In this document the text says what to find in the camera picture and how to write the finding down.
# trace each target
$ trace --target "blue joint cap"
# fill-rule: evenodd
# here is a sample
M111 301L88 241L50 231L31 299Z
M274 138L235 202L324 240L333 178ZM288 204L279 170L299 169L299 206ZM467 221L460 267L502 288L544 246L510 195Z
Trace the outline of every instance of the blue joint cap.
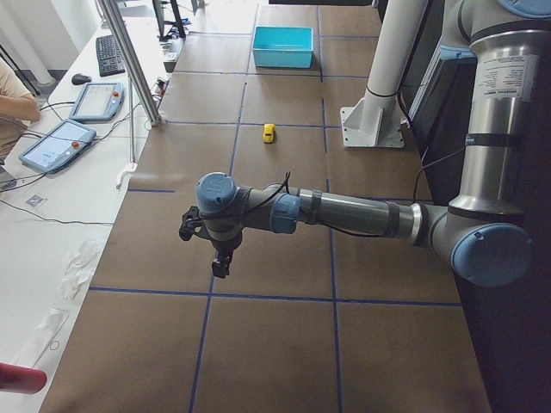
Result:
M528 19L548 19L551 17L549 0L499 0L504 9Z
M532 261L532 240L512 224L489 224L463 237L454 247L455 272L483 287L509 284L526 274Z
M292 234L299 218L300 198L281 194L275 198L269 213L269 228L276 234Z
M233 179L222 173L213 172L203 176L195 187L197 206L202 213L219 213L230 206L238 193Z
M463 60L465 63L476 63L476 55L468 47L440 45L440 60Z

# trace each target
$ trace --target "red cylinder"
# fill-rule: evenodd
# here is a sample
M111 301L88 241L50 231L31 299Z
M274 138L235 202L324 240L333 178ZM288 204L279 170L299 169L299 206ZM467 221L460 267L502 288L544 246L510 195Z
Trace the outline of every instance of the red cylinder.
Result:
M0 363L0 391L35 394L46 385L42 370Z

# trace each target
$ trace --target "turquoise plastic container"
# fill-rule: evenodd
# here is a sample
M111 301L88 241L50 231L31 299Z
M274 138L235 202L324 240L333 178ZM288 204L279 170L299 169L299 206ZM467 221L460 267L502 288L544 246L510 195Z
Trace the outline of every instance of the turquoise plastic container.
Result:
M298 67L312 64L313 30L311 28L257 27L252 42L256 66Z

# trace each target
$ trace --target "person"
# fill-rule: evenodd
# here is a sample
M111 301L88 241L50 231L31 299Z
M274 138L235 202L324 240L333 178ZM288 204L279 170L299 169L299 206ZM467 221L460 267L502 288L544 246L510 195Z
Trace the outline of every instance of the person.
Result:
M0 164L27 128L21 120L39 119L40 110L33 95L0 58Z

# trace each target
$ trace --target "brown tile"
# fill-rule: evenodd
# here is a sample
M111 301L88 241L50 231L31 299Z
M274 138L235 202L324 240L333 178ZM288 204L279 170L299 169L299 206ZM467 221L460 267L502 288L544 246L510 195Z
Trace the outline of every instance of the brown tile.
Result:
M328 170L335 194L411 199L415 175L421 160L408 139L404 149L347 148L340 129L327 129ZM424 176L419 181L418 199L430 199Z
M320 79L249 75L241 121L323 126Z
M490 412L460 307L338 305L343 411Z
M203 175L229 172L236 130L234 125L174 123L152 129L128 188L193 193Z
M294 234L245 229L231 273L216 280L217 293L330 298L329 232L298 224Z
M269 5L258 10L257 26L311 28L318 35L318 8L303 5Z
M175 122L237 123L245 75L173 73L159 112Z
M319 29L322 36L378 36L381 19L369 6L321 6Z
M175 71L245 73L250 52L250 35L191 33L183 44Z
M193 16L189 30L199 33L251 34L257 2L251 0L208 1Z
M196 205L193 193L127 193L91 285L208 292L213 247L178 236L191 205Z
M40 412L187 411L206 302L88 291Z
M213 299L194 413L337 412L331 303Z
M324 75L368 76L377 39L323 37L321 64Z
M341 108L354 107L365 95L368 79L361 77L324 77L325 124L341 126Z
M314 37L313 39L313 56L312 63L307 69L299 68L288 68L288 67L262 67L255 66L254 56L251 55L251 60L249 62L249 73L258 73L258 74L274 74L274 75L309 75L309 76L320 76L321 75L321 57L319 56L319 38Z
M333 240L341 299L460 302L451 269L432 251L402 239Z
M327 166L321 127L275 126L275 140L265 144L262 126L242 126L232 176L239 184L264 188L291 172L292 187L326 190Z

